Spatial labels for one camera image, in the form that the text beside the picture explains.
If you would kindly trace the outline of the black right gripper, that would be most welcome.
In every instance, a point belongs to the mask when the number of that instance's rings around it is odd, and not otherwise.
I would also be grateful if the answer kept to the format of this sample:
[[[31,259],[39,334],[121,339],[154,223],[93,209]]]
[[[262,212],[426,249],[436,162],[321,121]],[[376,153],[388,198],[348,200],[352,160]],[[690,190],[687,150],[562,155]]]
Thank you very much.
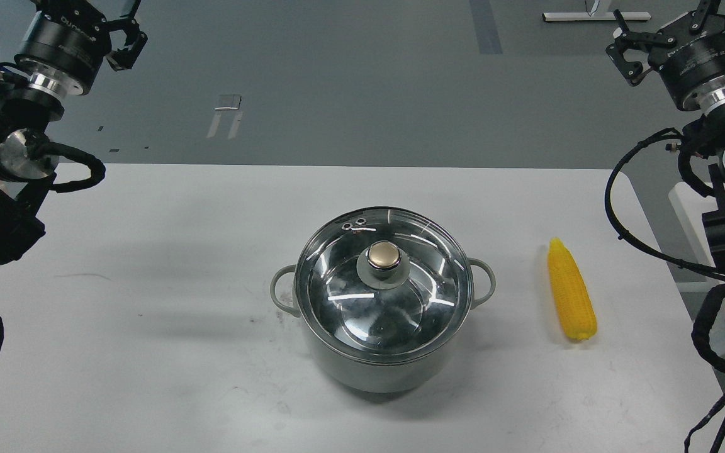
[[[615,9],[618,28],[606,54],[628,85],[638,86],[650,72],[658,72],[676,109],[696,111],[702,86],[725,84],[725,15],[717,13],[720,5],[721,1],[699,1],[691,13],[656,33],[631,30]]]

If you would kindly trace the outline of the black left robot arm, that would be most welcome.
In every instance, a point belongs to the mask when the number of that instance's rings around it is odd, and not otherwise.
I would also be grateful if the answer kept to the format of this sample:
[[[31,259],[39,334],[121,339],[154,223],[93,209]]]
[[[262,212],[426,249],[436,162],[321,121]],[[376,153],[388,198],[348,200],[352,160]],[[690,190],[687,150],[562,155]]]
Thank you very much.
[[[81,191],[104,180],[99,158],[58,143],[46,129],[63,101],[89,94],[104,62],[133,67],[149,38],[127,1],[111,20],[89,1],[36,1],[13,61],[0,61],[0,266],[20,260],[45,233],[38,210],[49,192]]]

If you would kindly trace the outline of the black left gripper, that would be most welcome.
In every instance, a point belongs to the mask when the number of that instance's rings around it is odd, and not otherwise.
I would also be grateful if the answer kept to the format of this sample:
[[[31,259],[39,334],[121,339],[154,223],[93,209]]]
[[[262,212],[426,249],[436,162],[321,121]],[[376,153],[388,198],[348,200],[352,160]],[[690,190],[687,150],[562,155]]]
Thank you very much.
[[[104,31],[122,31],[125,42],[107,56],[115,71],[133,69],[149,38],[134,17],[106,22],[103,12],[89,1],[35,1],[37,13],[15,55],[24,72],[43,67],[61,72],[71,81],[72,95],[86,95],[97,77],[111,40]]]

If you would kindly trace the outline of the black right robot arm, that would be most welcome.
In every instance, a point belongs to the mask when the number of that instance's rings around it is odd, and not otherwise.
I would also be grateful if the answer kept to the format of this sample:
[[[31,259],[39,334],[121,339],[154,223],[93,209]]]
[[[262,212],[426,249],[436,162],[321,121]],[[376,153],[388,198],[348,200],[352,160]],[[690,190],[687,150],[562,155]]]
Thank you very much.
[[[725,14],[718,1],[701,1],[696,8],[654,32],[636,32],[625,16],[613,12],[618,28],[606,48],[608,57],[631,86],[638,86],[650,72],[662,83],[679,111],[700,111],[701,117],[681,131],[668,127],[640,141],[616,164],[604,193],[608,221],[625,240],[645,254],[676,264],[717,281],[694,318],[691,338],[697,353],[714,370],[725,374],[725,359],[711,347],[710,333],[725,302]],[[702,265],[666,255],[638,240],[619,221],[612,206],[612,188],[622,167],[651,144],[671,140],[677,151],[682,181],[701,197],[716,201],[716,209],[702,215],[713,264]],[[725,392],[697,428],[701,429],[725,407]],[[725,439],[723,418],[711,451]]]

